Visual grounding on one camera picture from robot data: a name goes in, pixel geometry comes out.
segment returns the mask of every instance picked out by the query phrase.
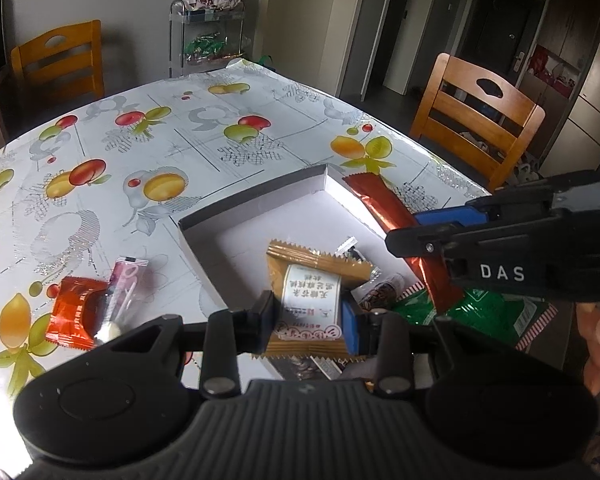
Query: table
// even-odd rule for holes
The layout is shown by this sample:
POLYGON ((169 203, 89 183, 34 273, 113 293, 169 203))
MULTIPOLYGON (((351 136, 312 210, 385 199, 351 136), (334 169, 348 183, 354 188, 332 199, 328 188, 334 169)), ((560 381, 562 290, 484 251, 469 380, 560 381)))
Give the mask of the table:
MULTIPOLYGON (((117 257, 147 258, 138 324, 204 321, 217 307, 180 249, 178 219, 323 163, 380 173, 414 212, 486 193, 375 118, 245 60, 89 104, 1 150, 0 468, 16 476, 30 462, 13 394, 78 354, 41 336, 64 276, 107 280, 117 257)), ((271 377, 262 361, 239 363, 243 387, 271 377)), ((187 365, 184 384, 198 373, 187 365)))

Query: ribbed black surface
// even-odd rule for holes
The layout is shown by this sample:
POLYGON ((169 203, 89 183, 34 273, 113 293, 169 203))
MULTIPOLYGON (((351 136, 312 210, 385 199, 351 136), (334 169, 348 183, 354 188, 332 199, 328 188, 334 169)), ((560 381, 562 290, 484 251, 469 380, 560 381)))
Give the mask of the ribbed black surface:
POLYGON ((439 444, 406 402, 359 381, 253 381, 206 402, 187 431, 149 459, 81 471, 36 462, 19 480, 585 479, 579 463, 542 472, 473 463, 439 444))

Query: metal cart shelf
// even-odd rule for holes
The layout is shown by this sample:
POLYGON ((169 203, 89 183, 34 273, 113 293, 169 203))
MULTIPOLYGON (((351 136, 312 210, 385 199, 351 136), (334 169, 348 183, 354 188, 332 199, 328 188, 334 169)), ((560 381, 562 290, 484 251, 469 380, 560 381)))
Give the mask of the metal cart shelf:
POLYGON ((173 72, 179 71, 177 76, 182 76, 187 73, 205 72, 222 68, 231 59, 242 55, 242 29, 244 26, 244 4, 240 2, 236 7, 230 10, 214 10, 214 9, 197 9, 189 10, 183 0, 174 0, 171 3, 169 13, 169 77, 174 77, 173 72), (238 40, 235 44, 235 52, 227 52, 222 57, 213 60, 207 60, 201 63, 189 64, 185 61, 185 44, 186 44, 186 25, 198 24, 203 25, 210 22, 225 22, 226 24, 239 21, 238 40), (173 59, 173 24, 180 25, 180 33, 178 35, 180 48, 177 60, 173 59))

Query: orange snack wrapper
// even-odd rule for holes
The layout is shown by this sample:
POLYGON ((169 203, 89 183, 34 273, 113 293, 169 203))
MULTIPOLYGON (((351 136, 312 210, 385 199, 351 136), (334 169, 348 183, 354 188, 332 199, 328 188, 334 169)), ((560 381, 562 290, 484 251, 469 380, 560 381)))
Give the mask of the orange snack wrapper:
POLYGON ((106 288, 107 282, 91 278, 63 278, 46 328, 46 340, 79 350, 94 348, 97 311, 106 288))
MULTIPOLYGON (((418 225, 415 217, 397 195, 384 184, 379 175, 357 173, 346 176, 344 181, 371 211, 385 233, 393 229, 418 225)), ((438 314, 444 314, 464 298, 462 288, 453 285, 449 280, 442 256, 405 258, 404 260, 427 287, 438 314)))
MULTIPOLYGON (((267 266, 271 290, 278 301, 282 302, 282 293, 286 268, 298 264, 311 269, 323 270, 341 277, 343 290, 357 288, 368 282, 372 265, 342 256, 333 256, 305 247, 272 240, 267 248, 267 266)), ((272 334, 263 356, 266 357, 328 357, 341 361, 358 360, 347 352, 344 338, 333 340, 283 340, 272 334)))

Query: chair backrest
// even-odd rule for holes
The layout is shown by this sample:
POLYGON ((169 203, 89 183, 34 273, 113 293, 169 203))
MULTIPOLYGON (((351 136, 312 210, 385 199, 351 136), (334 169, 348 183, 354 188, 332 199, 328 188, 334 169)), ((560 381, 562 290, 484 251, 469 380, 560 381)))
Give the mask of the chair backrest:
POLYGON ((544 119, 544 110, 499 75, 449 54, 440 54, 411 125, 409 136, 424 135, 454 153, 488 179, 487 188, 501 186, 526 150, 544 119), (443 81, 485 102, 522 127, 519 136, 505 130, 461 100, 441 90, 443 81), (430 117, 445 114, 477 134, 504 155, 496 160, 448 126, 430 117))
POLYGON ((102 99, 104 84, 100 20, 58 27, 17 46, 11 51, 11 65, 19 84, 45 105, 68 101, 88 92, 93 92, 96 99, 102 99), (58 38, 58 41, 50 42, 52 38, 58 38), (59 56, 86 44, 90 44, 88 50, 81 49, 81 52, 72 56, 59 56), (40 68, 27 70, 27 66, 40 63, 51 56, 60 59, 51 60, 40 68), (91 68, 88 75, 79 75, 59 84, 53 83, 78 70, 86 72, 85 69, 88 68, 91 68))

